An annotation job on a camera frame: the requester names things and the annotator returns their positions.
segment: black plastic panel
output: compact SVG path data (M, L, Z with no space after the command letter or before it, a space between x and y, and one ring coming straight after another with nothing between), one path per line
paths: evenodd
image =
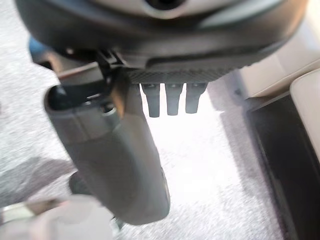
M68 99L57 98L57 89L47 92L44 108L89 191L126 223L165 218L170 195L139 86L119 76L109 101L67 109L59 109Z
M319 161L291 96L248 114L290 238L319 240Z

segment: car floor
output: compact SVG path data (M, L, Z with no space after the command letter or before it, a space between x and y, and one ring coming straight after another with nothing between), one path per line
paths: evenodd
M75 168L43 110L45 90L58 83L32 63L28 33L13 1L0 0L0 207L69 195ZM169 216L126 225L123 240L281 240L274 200L246 124L237 75L208 85L197 114L149 118L171 195ZM144 110L148 115L146 98Z

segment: textured black surface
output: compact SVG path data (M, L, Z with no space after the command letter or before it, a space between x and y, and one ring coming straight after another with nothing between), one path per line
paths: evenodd
M231 72L232 68L216 68L209 70L186 70L169 72L129 71L128 75L133 83L161 84L161 83L208 83L219 79Z
M248 113L292 240L320 239L320 168L290 95Z

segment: gray plastic handle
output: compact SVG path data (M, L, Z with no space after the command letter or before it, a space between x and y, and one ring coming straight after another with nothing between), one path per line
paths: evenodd
M126 223L165 218L170 196L139 86L116 86L109 110L100 102L55 110L55 91L46 93L45 110L90 191Z

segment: gray carpet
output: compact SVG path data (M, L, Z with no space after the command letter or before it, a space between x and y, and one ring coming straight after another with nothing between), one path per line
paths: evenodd
M12 1L0 0L0 207L68 195L74 167L42 107L55 75L31 63L28 33ZM198 114L148 122L171 194L160 222L126 226L123 240L281 240L273 201L235 94L234 74L208 86Z

